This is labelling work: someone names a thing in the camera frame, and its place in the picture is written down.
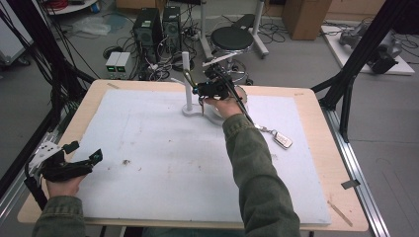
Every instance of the stool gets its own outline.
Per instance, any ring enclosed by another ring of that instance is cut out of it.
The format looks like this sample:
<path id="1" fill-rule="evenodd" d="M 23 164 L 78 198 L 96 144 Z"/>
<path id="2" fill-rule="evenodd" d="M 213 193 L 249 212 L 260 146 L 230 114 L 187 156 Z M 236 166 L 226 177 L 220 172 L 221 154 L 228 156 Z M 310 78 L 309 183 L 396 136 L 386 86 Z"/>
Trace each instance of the stool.
<path id="1" fill-rule="evenodd" d="M 253 24 L 253 19 L 254 15 L 245 15 L 232 26 L 219 28 L 213 31 L 210 35 L 210 42 L 214 51 L 236 54 L 248 51 L 253 44 L 253 36 L 248 31 L 249 26 L 252 26 Z M 241 77 L 233 79 L 233 82 L 246 78 L 246 85 L 253 85 L 253 81 L 248 78 L 249 76 L 243 63 L 233 59 L 232 56 L 228 57 L 226 60 L 227 64 L 225 69 L 227 73 L 229 75 L 241 75 Z M 237 64 L 242 66 L 243 71 L 238 70 L 239 67 Z"/>

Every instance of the wooden table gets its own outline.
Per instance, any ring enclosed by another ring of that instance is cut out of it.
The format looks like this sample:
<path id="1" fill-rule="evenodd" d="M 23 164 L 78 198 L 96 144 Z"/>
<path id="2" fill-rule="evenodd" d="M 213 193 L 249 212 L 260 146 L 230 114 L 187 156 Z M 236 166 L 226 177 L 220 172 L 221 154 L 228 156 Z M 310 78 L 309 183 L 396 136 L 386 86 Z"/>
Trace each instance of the wooden table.
<path id="1" fill-rule="evenodd" d="M 137 82 L 137 81 L 95 81 L 80 105 L 69 127 L 63 134 L 59 145 L 80 140 L 90 120 L 98 109 L 107 90 L 142 90 L 142 91 L 184 91 L 177 83 Z M 323 193 L 328 204 L 332 223 L 327 226 L 301 225 L 302 230 L 330 231 L 366 231 L 369 227 L 363 209 L 354 189 L 344 190 L 342 183 L 350 180 L 341 155 L 329 130 L 314 93 L 309 89 L 280 87 L 244 87 L 249 95 L 292 97 L 295 100 L 300 121 L 310 147 L 311 155 L 319 176 Z M 18 220 L 24 223 L 37 221 L 41 211 L 32 196 L 29 196 L 18 214 Z M 86 218 L 87 224 L 132 225 L 132 226 L 179 226 L 205 228 L 240 228 L 229 223 L 197 223 L 150 220 L 118 220 Z"/>

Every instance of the white board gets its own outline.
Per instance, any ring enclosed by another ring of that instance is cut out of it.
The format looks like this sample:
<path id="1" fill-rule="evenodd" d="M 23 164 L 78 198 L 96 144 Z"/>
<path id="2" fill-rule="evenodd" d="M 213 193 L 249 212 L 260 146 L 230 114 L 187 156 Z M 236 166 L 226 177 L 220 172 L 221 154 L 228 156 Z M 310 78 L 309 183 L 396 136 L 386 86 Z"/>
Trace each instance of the white board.
<path id="1" fill-rule="evenodd" d="M 293 140 L 284 150 L 264 134 L 301 223 L 330 224 L 293 98 L 248 100 L 255 122 Z M 106 93 L 73 157 L 104 154 L 78 193 L 86 217 L 242 222 L 222 128 L 184 117 L 185 102 L 179 92 Z"/>
<path id="2" fill-rule="evenodd" d="M 341 29 L 337 27 L 329 27 L 329 26 L 322 26 L 321 30 L 323 33 L 337 33 L 342 31 Z M 335 55 L 336 60 L 338 60 L 339 65 L 341 68 L 345 63 L 348 61 L 349 56 L 353 52 L 350 46 L 348 45 L 341 45 L 339 43 L 340 34 L 336 34 L 335 36 L 332 35 L 325 35 L 326 40 L 330 46 L 330 49 L 332 49 L 333 55 Z M 396 56 L 394 58 L 398 62 L 398 64 L 395 64 L 392 66 L 388 71 L 386 71 L 384 74 L 390 74 L 390 75 L 413 75 L 415 71 L 407 64 L 403 58 L 400 56 Z M 366 64 L 364 65 L 363 69 L 361 69 L 361 72 L 365 73 L 371 73 L 374 74 L 371 68 Z"/>

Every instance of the hand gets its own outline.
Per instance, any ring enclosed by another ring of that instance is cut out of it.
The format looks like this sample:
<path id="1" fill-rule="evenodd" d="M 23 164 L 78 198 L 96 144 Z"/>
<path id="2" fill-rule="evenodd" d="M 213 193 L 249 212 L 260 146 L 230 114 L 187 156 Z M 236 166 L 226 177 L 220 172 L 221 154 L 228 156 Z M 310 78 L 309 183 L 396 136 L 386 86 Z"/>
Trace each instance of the hand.
<path id="1" fill-rule="evenodd" d="M 49 198 L 58 196 L 76 196 L 81 181 L 86 176 L 79 176 L 64 182 L 51 182 L 46 181 L 46 187 L 48 188 Z"/>
<path id="2" fill-rule="evenodd" d="M 237 114 L 243 114 L 243 112 L 240 110 L 240 107 L 238 107 L 236 100 L 231 96 L 222 101 L 216 100 L 214 98 L 205 98 L 204 102 L 216 107 L 219 111 L 219 114 L 225 119 L 228 119 L 231 116 Z"/>

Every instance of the computer tower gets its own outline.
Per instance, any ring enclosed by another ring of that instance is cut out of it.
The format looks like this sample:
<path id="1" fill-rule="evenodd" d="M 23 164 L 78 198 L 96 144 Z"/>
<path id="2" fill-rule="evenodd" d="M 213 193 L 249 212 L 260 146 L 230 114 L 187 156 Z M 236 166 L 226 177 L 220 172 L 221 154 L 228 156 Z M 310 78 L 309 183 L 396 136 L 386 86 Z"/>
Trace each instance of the computer tower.
<path id="1" fill-rule="evenodd" d="M 182 51 L 181 10 L 179 7 L 165 7 L 163 12 L 163 31 L 167 38 L 166 49 L 170 52 Z"/>
<path id="2" fill-rule="evenodd" d="M 159 45 L 163 41 L 163 30 L 158 9 L 140 9 L 132 31 L 138 52 L 142 52 L 150 63 L 159 62 L 163 50 L 163 45 Z"/>

